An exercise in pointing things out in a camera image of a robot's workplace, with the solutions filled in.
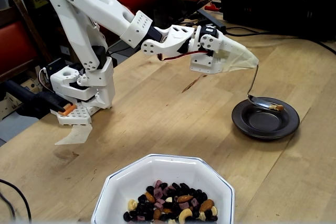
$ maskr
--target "wooden table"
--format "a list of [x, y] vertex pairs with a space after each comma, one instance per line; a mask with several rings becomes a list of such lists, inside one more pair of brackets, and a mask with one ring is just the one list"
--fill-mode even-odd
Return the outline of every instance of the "wooden table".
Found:
[[[55, 146], [71, 127], [49, 114], [0, 148], [0, 178], [24, 192], [33, 219], [89, 221], [109, 174], [148, 153], [198, 156], [236, 189], [236, 222], [336, 221], [336, 56], [284, 36], [235, 40], [260, 59], [253, 94], [298, 111], [295, 135], [258, 142], [233, 125], [254, 69], [205, 76], [189, 71], [189, 57], [138, 52], [116, 67], [113, 108], [93, 116], [84, 144]], [[26, 217], [16, 193], [0, 189]], [[0, 221], [9, 218], [0, 201]]]

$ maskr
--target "dark brown plate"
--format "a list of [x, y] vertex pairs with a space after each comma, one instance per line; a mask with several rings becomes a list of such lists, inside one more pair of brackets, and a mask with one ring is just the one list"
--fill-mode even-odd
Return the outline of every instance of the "dark brown plate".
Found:
[[265, 101], [281, 104], [282, 111], [262, 110], [248, 100], [242, 101], [232, 111], [232, 121], [246, 135], [260, 140], [275, 140], [293, 133], [300, 124], [300, 117], [289, 104], [269, 97]]

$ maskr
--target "robotic arm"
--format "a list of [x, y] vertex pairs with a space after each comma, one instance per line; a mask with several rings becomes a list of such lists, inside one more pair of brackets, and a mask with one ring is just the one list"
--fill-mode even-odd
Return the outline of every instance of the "robotic arm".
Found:
[[148, 56], [192, 54], [190, 69], [193, 71], [208, 74], [228, 71], [225, 68], [237, 59], [241, 60], [238, 69], [246, 68], [244, 58], [252, 58], [253, 64], [258, 64], [258, 59], [246, 47], [225, 37], [214, 27], [199, 26], [195, 30], [172, 25], [168, 29], [159, 29], [152, 26], [152, 20], [146, 14], [138, 11], [133, 15], [117, 0], [50, 2], [85, 68], [85, 73], [81, 74], [67, 66], [49, 77], [56, 94], [77, 105], [70, 114], [51, 111], [61, 124], [91, 123], [89, 115], [100, 108], [111, 107], [115, 94], [112, 59], [107, 56], [108, 46], [98, 24], [120, 36], [133, 48], [141, 44], [142, 52]]

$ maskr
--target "black crate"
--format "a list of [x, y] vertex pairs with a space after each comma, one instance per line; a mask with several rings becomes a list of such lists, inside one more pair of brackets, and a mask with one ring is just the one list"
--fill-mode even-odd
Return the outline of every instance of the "black crate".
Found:
[[222, 0], [222, 5], [231, 23], [320, 40], [336, 37], [336, 0]]

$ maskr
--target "metal spoon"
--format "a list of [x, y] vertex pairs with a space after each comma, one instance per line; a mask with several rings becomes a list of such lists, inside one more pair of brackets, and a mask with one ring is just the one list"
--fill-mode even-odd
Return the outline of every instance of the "metal spoon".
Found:
[[267, 101], [265, 101], [262, 98], [254, 97], [253, 95], [249, 94], [251, 92], [251, 90], [252, 90], [254, 81], [256, 80], [257, 73], [258, 73], [258, 68], [259, 68], [259, 65], [257, 65], [257, 67], [256, 67], [256, 72], [254, 74], [253, 81], [251, 83], [251, 87], [247, 91], [247, 99], [248, 99], [248, 101], [250, 103], [252, 103], [254, 106], [257, 106], [257, 107], [259, 107], [259, 108], [261, 108], [263, 110], [271, 110], [271, 111], [281, 111], [281, 110], [283, 110], [284, 106], [282, 106], [282, 105], [279, 105], [279, 104], [276, 104], [276, 103], [272, 103], [272, 102], [267, 102]]

